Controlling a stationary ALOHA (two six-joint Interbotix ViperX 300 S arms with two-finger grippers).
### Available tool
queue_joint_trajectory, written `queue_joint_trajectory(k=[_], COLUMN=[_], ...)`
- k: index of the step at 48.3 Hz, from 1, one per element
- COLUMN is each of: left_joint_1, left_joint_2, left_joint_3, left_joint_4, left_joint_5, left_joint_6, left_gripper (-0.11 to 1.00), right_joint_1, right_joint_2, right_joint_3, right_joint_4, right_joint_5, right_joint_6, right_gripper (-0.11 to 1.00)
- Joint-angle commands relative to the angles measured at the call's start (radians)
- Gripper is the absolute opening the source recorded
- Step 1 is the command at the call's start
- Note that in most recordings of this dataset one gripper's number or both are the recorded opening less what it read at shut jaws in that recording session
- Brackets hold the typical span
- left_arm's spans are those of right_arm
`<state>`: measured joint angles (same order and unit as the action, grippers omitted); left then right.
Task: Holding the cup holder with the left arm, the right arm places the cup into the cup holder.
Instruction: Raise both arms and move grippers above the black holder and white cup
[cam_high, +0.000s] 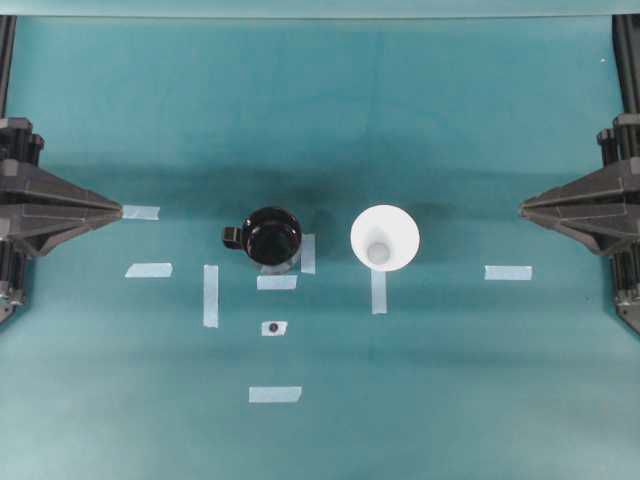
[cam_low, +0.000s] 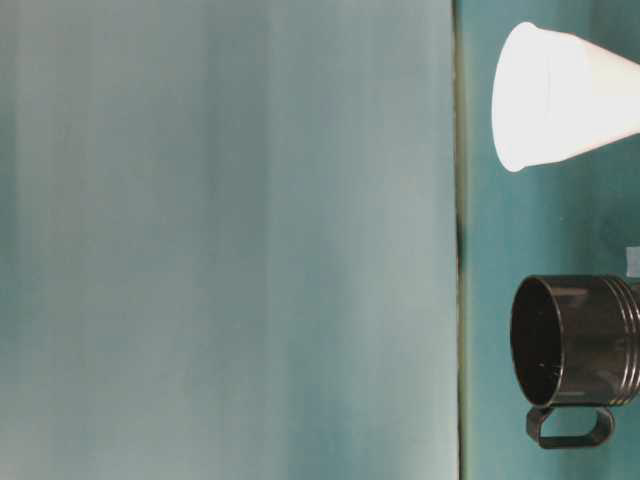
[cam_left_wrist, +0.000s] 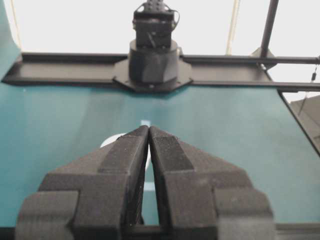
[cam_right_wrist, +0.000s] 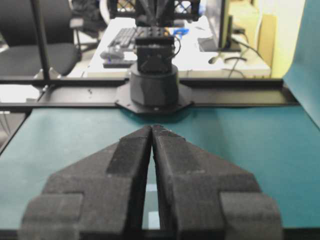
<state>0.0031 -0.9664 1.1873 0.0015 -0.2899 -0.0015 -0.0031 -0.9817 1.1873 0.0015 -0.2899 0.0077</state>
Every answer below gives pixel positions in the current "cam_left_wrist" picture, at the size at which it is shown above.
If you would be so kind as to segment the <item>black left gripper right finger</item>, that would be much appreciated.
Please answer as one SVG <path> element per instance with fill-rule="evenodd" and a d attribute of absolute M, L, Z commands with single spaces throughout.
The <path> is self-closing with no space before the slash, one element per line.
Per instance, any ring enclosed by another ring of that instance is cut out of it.
<path fill-rule="evenodd" d="M 158 127 L 149 129 L 159 222 L 175 240 L 273 240 L 267 195 L 247 172 Z"/>

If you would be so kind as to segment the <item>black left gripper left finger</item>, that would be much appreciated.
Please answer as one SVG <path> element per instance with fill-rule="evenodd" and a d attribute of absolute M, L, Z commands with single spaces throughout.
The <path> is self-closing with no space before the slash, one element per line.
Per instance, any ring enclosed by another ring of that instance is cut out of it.
<path fill-rule="evenodd" d="M 17 240 L 119 240 L 140 221 L 148 127 L 48 172 L 18 213 Z"/>

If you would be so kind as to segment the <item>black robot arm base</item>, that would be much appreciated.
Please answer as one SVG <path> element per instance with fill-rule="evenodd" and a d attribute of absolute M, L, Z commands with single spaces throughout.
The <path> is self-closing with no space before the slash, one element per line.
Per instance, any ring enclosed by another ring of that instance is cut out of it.
<path fill-rule="evenodd" d="M 172 39 L 176 13 L 162 0 L 147 0 L 134 11 L 135 39 L 127 59 L 114 66 L 115 82 L 138 93 L 169 93 L 192 82 L 192 66 Z"/>

